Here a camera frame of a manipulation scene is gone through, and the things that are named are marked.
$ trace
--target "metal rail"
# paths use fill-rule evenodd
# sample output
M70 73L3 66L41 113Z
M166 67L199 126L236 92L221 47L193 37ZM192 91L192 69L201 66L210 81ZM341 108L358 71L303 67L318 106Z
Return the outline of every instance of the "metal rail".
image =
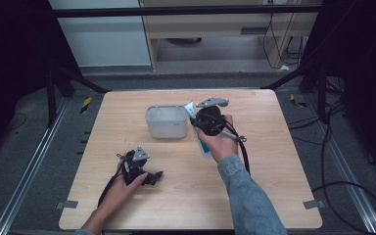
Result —
M305 95L305 97L310 109L315 115L317 115L316 104L313 100L314 98L310 95ZM322 133L326 134L325 124L323 124L321 120L318 121L318 124ZM353 174L350 165L347 163L345 156L341 152L338 143L335 141L334 136L331 136L330 140L328 141L328 147L341 177L346 181L360 184L356 176ZM347 189L365 227L369 232L376 233L376 211L372 207L367 195L359 188L348 186Z
M14 218L17 215L17 212L24 201L26 193L28 192L28 189L36 175L36 172L39 170L42 160L44 159L45 154L47 153L51 141L53 140L55 133L57 132L61 120L63 119L63 116L66 112L66 107L69 101L69 98L63 98L54 124L48 127L45 131L44 136L41 139L41 142L35 150L35 153L23 174L23 178L18 184L17 189L13 193L8 205L0 215L0 235L5 235L8 233L12 225L12 222L14 221Z

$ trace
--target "aluminum rail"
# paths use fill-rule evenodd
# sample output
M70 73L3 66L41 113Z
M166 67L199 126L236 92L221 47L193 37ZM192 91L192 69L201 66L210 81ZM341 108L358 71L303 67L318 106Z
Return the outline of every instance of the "aluminum rail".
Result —
M21 179L20 183L17 186L17 189L13 193L9 203L7 204L6 208L0 215L0 235L7 234L12 222L17 215L18 210L21 207L21 204L24 201L26 193L39 170L39 167L42 163L42 160L47 153L47 150L53 140L55 133L57 132L58 127L60 126L61 120L66 112L66 107L68 106L70 99L63 98L60 108L58 111L57 118L55 119L52 126L48 127L44 133L44 136L41 139L37 149L35 150L32 159L29 162L28 167L26 168L23 178Z

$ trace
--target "metal bracket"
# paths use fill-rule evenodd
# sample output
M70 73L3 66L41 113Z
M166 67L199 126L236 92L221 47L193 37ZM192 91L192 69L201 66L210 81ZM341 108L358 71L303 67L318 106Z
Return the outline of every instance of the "metal bracket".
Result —
M142 161L149 159L151 156L145 152L140 146L136 148L135 154L133 155L133 161Z
M77 205L78 205L78 201L66 200L65 202L58 202L56 205L56 209L64 209L64 208L76 209Z
M322 200L321 201L315 201L315 200L312 200L312 201L307 201L307 202L304 202L304 206L305 206L305 209L309 210L309 209L313 209L313 208L326 208L327 205L325 202L323 202Z
M206 108L211 106L220 106L220 107L226 107L228 106L229 100L227 98L221 99L221 98L213 98L209 97L209 99L199 103L196 105L197 108Z

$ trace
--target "white plastic container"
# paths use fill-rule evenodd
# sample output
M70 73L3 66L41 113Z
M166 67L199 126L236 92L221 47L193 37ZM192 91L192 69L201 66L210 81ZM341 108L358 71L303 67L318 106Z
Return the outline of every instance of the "white plastic container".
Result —
M184 138L187 135L187 114L183 106L151 106L145 119L154 138Z

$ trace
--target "gray sleeve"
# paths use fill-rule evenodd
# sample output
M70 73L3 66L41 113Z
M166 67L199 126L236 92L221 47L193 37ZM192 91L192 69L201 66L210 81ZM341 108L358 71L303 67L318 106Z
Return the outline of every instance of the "gray sleeve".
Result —
M227 189L236 234L287 234L266 193L237 155L219 162L218 171Z

